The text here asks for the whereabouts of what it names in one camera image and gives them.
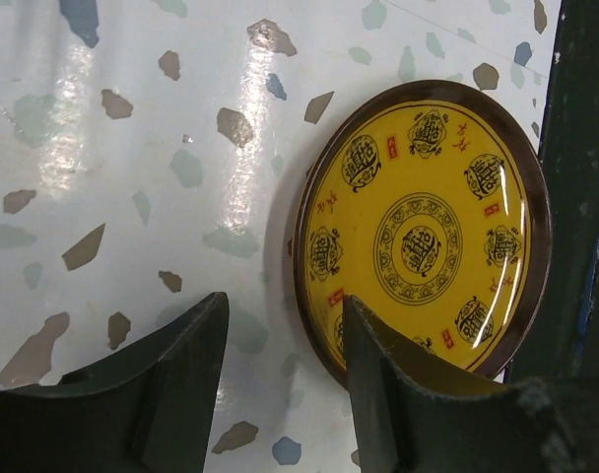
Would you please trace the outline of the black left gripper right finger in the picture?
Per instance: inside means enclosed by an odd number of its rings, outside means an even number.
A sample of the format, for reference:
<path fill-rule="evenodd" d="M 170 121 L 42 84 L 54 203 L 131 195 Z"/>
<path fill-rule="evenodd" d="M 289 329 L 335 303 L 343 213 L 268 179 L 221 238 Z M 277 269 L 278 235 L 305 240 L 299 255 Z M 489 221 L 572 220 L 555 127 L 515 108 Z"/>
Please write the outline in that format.
<path fill-rule="evenodd" d="M 348 392 L 364 472 L 599 472 L 599 378 L 502 384 L 346 296 Z"/>

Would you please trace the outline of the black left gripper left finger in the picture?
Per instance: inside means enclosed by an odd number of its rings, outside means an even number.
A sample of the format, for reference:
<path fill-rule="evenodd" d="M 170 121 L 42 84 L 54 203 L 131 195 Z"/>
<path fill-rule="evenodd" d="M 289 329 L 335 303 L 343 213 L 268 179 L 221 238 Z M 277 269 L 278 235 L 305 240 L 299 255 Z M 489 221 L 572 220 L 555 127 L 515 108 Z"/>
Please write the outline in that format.
<path fill-rule="evenodd" d="M 0 390 L 0 472 L 200 472 L 230 304 L 212 293 L 55 385 Z"/>

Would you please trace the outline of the yellow patterned plate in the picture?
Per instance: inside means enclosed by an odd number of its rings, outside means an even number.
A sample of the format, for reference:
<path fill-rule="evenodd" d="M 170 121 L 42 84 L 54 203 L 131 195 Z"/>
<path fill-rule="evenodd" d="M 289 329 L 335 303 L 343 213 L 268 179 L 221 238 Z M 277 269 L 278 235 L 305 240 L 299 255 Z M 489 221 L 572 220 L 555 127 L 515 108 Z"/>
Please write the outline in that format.
<path fill-rule="evenodd" d="M 291 246 L 302 323 L 340 383 L 347 296 L 426 353 L 497 376 L 536 316 L 551 252 L 526 134 L 447 80 L 391 88 L 343 123 L 309 171 Z"/>

